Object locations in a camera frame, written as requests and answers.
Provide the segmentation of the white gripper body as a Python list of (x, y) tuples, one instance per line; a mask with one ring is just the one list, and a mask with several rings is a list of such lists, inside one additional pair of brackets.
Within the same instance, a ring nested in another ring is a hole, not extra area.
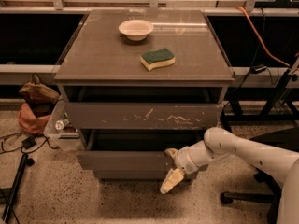
[(199, 170), (196, 159), (199, 157), (200, 149), (196, 147), (184, 147), (177, 152), (175, 165), (186, 175), (195, 173)]

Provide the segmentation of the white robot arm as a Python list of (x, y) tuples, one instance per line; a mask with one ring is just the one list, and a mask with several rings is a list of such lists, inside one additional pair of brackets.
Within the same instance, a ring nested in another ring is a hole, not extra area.
[(213, 127), (206, 130), (202, 141), (180, 150), (168, 148), (165, 153), (173, 159), (175, 166), (169, 170), (160, 187), (162, 194), (168, 193), (185, 175), (234, 155), (272, 176), (281, 186), (281, 192), (274, 198), (268, 195), (251, 197), (248, 194), (224, 192), (221, 201), (231, 203), (234, 200), (248, 200), (270, 203), (276, 200), (278, 207), (275, 209), (275, 223), (299, 224), (298, 152), (240, 138), (223, 128)]

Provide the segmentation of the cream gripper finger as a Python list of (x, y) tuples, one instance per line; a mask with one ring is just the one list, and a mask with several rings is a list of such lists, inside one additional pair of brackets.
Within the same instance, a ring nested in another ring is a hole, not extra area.
[(162, 194), (168, 193), (174, 186), (180, 183), (183, 178), (184, 172), (182, 170), (179, 168), (170, 169), (160, 187), (160, 192)]
[(164, 152), (166, 155), (170, 156), (172, 159), (174, 159), (178, 154), (178, 151), (175, 148), (168, 148)]

